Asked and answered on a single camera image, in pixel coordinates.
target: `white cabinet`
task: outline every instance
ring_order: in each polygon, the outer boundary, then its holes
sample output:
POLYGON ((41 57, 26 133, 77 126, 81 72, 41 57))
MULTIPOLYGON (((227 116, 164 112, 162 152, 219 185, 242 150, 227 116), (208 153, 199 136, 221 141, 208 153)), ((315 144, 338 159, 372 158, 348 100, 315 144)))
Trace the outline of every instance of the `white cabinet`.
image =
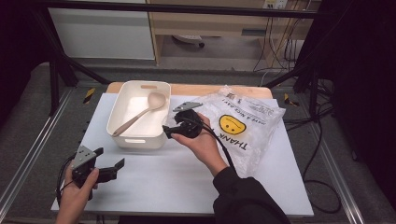
POLYGON ((154 60, 147 12, 50 8, 49 13, 70 57, 154 60))

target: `black jacket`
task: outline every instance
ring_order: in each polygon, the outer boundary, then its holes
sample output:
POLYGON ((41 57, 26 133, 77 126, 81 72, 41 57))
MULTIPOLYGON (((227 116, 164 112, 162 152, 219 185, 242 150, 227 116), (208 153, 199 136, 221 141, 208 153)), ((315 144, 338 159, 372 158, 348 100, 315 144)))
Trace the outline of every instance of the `black jacket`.
POLYGON ((286 215, 253 177, 240 178, 230 167, 213 180, 219 192, 213 208, 217 223, 290 223, 286 215))

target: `wooden spoon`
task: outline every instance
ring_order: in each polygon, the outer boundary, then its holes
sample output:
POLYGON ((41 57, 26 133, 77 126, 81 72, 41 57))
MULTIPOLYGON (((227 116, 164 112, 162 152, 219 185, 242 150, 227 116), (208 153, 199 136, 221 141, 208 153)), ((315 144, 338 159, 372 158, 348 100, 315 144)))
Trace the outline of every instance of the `wooden spoon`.
POLYGON ((148 108, 140 112, 138 115, 134 116, 132 119, 128 120, 126 123, 122 124, 113 134, 113 137, 117 137, 123 132, 125 132, 131 125, 133 125, 138 119, 145 115, 150 110, 158 109, 163 106, 166 102, 166 97, 160 92, 153 91, 148 95, 148 108))

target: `white table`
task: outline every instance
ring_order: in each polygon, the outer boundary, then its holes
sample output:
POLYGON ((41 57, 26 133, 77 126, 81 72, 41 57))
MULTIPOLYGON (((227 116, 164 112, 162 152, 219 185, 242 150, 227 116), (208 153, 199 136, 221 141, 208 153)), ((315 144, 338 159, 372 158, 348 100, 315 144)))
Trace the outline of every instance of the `white table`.
MULTIPOLYGON (((116 180, 99 185, 85 211, 109 215, 213 215, 212 205, 218 197, 212 184, 213 177, 188 148, 173 139, 157 150, 125 150, 116 145, 106 132, 116 98, 116 93, 102 95, 81 144, 91 150, 105 149, 105 153, 97 158, 96 167, 113 166, 123 158, 125 166, 119 170, 116 180)), ((170 108, 193 98, 172 96, 170 108)), ((277 105, 273 99, 263 101, 277 105)), ((283 121, 279 123, 270 147, 263 153, 254 177, 288 217, 314 215, 283 121)), ((51 210, 59 210, 56 202, 51 210)))

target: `white plastic basket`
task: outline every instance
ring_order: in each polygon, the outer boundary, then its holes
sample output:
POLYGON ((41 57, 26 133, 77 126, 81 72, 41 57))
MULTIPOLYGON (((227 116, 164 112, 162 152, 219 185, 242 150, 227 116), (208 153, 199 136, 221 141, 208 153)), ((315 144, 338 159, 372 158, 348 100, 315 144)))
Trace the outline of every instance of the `white plastic basket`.
POLYGON ((166 96, 165 105, 143 115, 120 136, 112 136, 119 147, 157 149, 165 143, 167 137, 163 125, 168 116, 171 95, 171 86, 166 82, 125 82, 108 119, 107 133, 113 134, 126 121, 148 108, 148 96, 152 91, 166 96))

